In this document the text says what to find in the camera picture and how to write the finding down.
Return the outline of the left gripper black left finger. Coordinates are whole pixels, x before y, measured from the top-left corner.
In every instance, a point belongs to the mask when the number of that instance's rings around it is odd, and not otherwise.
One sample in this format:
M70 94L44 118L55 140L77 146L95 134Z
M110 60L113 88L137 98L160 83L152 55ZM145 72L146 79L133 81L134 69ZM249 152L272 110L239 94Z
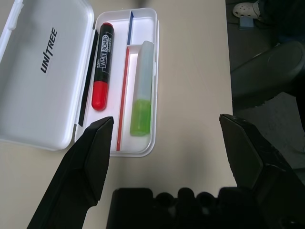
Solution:
M64 155L29 225L30 229L81 229L101 199L114 120L90 124Z

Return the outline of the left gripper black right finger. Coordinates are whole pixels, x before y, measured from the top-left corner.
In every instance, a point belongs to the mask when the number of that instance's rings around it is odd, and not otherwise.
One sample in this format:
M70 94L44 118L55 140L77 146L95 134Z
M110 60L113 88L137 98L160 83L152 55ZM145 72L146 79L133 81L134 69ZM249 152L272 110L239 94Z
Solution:
M282 154L252 123L219 117L228 162L238 187L251 190L268 227L305 227L305 186Z

